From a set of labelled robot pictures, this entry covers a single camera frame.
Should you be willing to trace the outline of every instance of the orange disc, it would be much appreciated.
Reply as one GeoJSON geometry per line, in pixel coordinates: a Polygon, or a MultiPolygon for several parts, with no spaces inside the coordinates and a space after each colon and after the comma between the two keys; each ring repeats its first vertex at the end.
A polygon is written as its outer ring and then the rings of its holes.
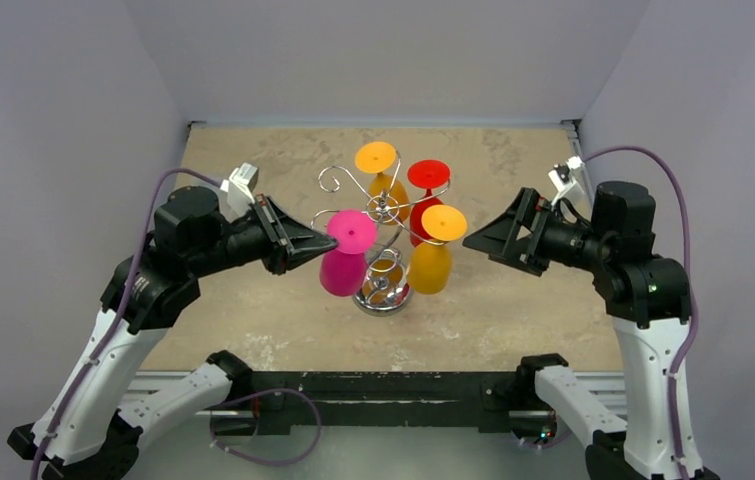
{"type": "Polygon", "coordinates": [[[371,142],[366,143],[356,152],[356,168],[363,173],[381,173],[395,163],[398,151],[391,143],[371,142]]]}
{"type": "Polygon", "coordinates": [[[450,205],[433,205],[425,210],[421,225],[428,235],[443,242],[460,239],[468,230],[465,215],[450,205]]]}

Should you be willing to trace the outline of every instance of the pink disc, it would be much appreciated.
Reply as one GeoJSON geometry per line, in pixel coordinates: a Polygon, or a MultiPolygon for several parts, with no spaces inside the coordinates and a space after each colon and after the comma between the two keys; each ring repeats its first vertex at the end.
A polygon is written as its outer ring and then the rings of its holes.
{"type": "Polygon", "coordinates": [[[350,297],[362,288],[367,271],[364,253],[350,255],[336,249],[324,254],[318,279],[324,290],[337,297],[350,297]]]}
{"type": "Polygon", "coordinates": [[[327,233],[339,241],[341,253],[364,253],[377,240],[377,226],[371,217],[359,210],[342,210],[327,224],[327,233]]]}

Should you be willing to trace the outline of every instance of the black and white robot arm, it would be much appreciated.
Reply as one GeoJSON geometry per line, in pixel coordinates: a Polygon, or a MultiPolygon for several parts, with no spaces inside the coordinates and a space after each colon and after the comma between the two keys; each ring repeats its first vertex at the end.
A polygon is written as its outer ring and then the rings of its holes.
{"type": "Polygon", "coordinates": [[[576,212],[569,221],[563,199],[582,195],[575,173],[583,163],[572,160],[551,172],[555,202],[522,188],[505,213],[463,245],[536,276],[551,261],[593,274],[624,361],[627,421],[581,386],[559,355],[523,359],[524,388],[574,431],[593,480],[717,479],[704,468],[693,439],[684,365],[674,374],[676,396],[669,395],[672,359],[689,332],[691,299],[684,268],[652,253],[654,199],[641,185],[605,182],[596,190],[591,221],[576,212]],[[675,415],[683,455],[676,455],[675,415]]]}
{"type": "Polygon", "coordinates": [[[25,459],[43,452],[40,460],[48,466],[42,478],[121,478],[141,451],[178,423],[254,393],[251,369],[221,351],[176,384],[119,406],[144,359],[199,298],[198,278],[254,261],[281,275],[336,247],[334,238],[291,219],[270,197],[254,197],[256,175],[255,167],[244,164],[221,185],[238,217],[232,222],[219,211],[218,195],[204,187],[178,189],[156,210],[117,329],[110,331],[132,259],[115,270],[90,340],[56,400],[41,419],[15,428],[8,439],[25,459]],[[107,334],[105,348],[91,360],[107,334]],[[79,380],[84,367],[87,374],[79,380]],[[51,430],[57,410],[64,413],[51,430]]]}

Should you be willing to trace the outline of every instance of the white wall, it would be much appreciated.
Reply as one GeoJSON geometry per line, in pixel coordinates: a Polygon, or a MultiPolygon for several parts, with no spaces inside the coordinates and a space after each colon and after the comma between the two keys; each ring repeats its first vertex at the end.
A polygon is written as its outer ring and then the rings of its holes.
{"type": "Polygon", "coordinates": [[[120,0],[0,0],[0,478],[70,372],[185,123],[120,0]]]}
{"type": "MultiPolygon", "coordinates": [[[[585,151],[654,149],[682,179],[702,311],[689,357],[702,456],[722,479],[755,478],[755,2],[654,0],[581,128],[585,151]]],[[[638,155],[591,167],[657,197],[659,250],[680,258],[673,192],[638,155]]]]}
{"type": "Polygon", "coordinates": [[[253,124],[580,118],[647,0],[125,0],[183,115],[253,124]]]}

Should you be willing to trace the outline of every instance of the beige table surface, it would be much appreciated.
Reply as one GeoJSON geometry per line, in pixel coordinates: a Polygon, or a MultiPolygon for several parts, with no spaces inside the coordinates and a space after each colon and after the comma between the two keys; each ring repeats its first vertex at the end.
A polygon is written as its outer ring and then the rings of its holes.
{"type": "MultiPolygon", "coordinates": [[[[406,181],[414,161],[437,158],[451,167],[442,199],[463,211],[469,232],[502,213],[522,186],[552,195],[547,172],[572,155],[558,129],[265,129],[194,128],[183,166],[218,176],[249,161],[260,168],[256,193],[272,196],[308,223],[329,208],[363,208],[347,178],[335,194],[317,175],[353,157],[373,140],[392,143],[406,181]]],[[[367,185],[369,176],[357,172],[367,185]]],[[[181,180],[178,185],[188,180],[181,180]]],[[[316,227],[326,225],[326,217],[316,227]]],[[[392,233],[383,227],[383,236],[392,233]]],[[[404,236],[399,244],[411,251],[404,236]]],[[[523,355],[559,352],[576,370],[620,370],[615,335],[585,272],[551,265],[541,278],[490,262],[451,244],[447,288],[417,295],[389,318],[362,313],[349,298],[324,292],[319,261],[276,277],[259,262],[201,280],[189,306],[143,368],[189,370],[229,349],[256,370],[512,370],[523,355]]]]}

